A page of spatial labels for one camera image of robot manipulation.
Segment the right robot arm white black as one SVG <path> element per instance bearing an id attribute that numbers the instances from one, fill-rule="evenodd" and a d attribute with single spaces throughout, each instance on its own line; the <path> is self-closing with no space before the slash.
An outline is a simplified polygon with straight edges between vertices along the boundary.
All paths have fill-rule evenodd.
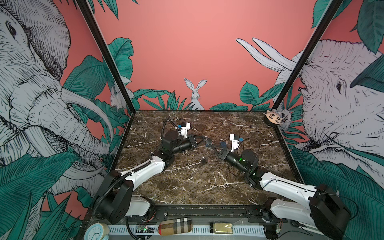
<path id="1" fill-rule="evenodd" d="M 266 172 L 258 165 L 254 151 L 244 150 L 239 155 L 234 150 L 206 140 L 216 156 L 244 173 L 245 181 L 255 190 L 275 193 L 287 201 L 273 200 L 270 211 L 279 219 L 290 219 L 315 227 L 333 240 L 342 240 L 352 213 L 331 187 L 305 185 Z"/>

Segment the cartoon face sticker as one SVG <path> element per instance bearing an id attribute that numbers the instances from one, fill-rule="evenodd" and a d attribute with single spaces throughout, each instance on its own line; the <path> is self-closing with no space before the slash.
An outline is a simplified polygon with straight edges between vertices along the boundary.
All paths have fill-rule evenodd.
<path id="1" fill-rule="evenodd" d="M 275 109 L 267 110 L 264 115 L 266 116 L 267 120 L 275 125 L 281 125 L 283 123 L 284 115 L 282 112 L 278 112 Z"/>

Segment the plaid cylindrical case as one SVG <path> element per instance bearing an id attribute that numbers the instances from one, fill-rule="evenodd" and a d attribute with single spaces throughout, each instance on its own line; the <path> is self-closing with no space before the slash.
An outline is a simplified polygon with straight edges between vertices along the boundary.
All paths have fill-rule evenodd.
<path id="1" fill-rule="evenodd" d="M 158 233 L 161 236 L 170 236 L 189 233 L 193 230 L 190 218 L 167 220 L 160 223 Z"/>

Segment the black front rail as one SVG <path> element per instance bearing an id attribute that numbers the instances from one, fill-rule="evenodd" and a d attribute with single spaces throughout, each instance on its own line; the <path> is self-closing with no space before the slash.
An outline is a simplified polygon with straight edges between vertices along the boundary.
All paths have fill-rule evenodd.
<path id="1" fill-rule="evenodd" d="M 124 218 L 129 222 L 159 223 L 177 218 L 246 219 L 249 223 L 271 225 L 287 219 L 314 225 L 312 214 L 298 204 L 277 201 L 271 205 L 150 205 L 132 204 L 118 207 L 99 208 L 97 217 L 116 224 Z"/>

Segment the small circuit board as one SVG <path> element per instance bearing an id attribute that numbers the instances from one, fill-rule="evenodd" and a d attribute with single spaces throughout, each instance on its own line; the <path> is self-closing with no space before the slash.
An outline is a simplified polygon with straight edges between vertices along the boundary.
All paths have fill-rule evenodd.
<path id="1" fill-rule="evenodd" d="M 138 233 L 138 234 L 154 234 L 155 230 L 156 230 L 155 226 L 139 225 L 139 226 L 137 226 L 136 233 Z"/>

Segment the gold rectangular box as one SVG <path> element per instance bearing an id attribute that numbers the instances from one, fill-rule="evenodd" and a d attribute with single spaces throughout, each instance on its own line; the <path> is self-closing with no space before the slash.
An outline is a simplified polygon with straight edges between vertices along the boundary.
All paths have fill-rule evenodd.
<path id="1" fill-rule="evenodd" d="M 223 223 L 223 222 L 212 222 L 210 223 L 210 233 L 212 234 L 222 234 L 222 235 L 232 235 L 233 224 L 232 223 Z"/>

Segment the white round clock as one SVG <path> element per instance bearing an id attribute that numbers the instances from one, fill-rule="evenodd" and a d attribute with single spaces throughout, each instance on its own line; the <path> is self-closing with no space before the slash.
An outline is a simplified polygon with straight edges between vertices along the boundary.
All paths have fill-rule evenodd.
<path id="1" fill-rule="evenodd" d="M 109 240 L 109 227 L 104 223 L 91 225 L 84 235 L 84 240 Z"/>

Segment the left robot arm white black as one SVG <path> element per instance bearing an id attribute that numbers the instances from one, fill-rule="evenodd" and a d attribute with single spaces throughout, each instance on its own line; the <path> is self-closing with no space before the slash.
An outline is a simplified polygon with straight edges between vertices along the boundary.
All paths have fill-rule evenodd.
<path id="1" fill-rule="evenodd" d="M 164 172 L 175 161 L 175 155 L 195 149 L 206 137 L 188 134 L 190 123 L 162 131 L 161 143 L 150 158 L 121 173 L 110 171 L 100 185 L 92 205 L 92 218 L 116 224 L 125 217 L 140 216 L 150 220 L 155 213 L 150 199 L 134 197 L 133 192 L 150 178 Z"/>

